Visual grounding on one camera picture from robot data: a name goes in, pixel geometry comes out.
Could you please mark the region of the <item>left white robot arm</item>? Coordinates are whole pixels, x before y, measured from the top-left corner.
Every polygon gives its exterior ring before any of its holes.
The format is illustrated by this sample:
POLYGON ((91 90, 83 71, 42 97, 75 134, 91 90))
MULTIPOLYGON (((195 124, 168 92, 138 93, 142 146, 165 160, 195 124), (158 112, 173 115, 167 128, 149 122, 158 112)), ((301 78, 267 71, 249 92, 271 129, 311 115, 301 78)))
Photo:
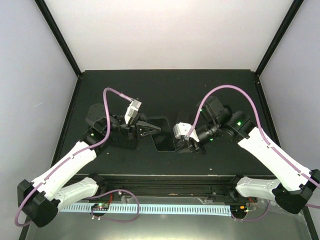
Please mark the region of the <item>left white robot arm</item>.
POLYGON ((108 192, 104 180, 92 173, 83 180, 66 183, 84 166, 96 159, 107 146, 134 149, 140 138, 158 134, 159 126, 140 113, 141 102, 134 100, 124 115, 107 115, 105 105, 92 105, 85 119, 88 129, 74 147, 53 167, 32 181, 22 180, 17 186, 18 211, 42 228, 63 208, 94 197, 103 199, 108 192))

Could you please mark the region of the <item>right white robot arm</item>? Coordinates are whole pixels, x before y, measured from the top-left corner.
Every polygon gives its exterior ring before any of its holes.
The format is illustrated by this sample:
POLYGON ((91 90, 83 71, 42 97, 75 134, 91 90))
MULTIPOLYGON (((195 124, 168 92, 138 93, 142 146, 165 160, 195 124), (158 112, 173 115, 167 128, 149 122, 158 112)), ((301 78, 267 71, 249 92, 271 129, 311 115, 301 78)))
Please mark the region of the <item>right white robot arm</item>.
POLYGON ((243 197, 261 198, 276 202, 282 209, 298 214, 308 203, 320 183, 320 171, 302 166, 277 144, 242 111, 231 113, 217 97, 205 101, 200 113, 205 125, 179 122, 173 127, 179 140, 180 153, 199 152, 204 145, 217 139, 236 143, 257 158, 275 176, 274 179, 240 177, 236 184, 228 187, 228 198, 234 202, 243 197))

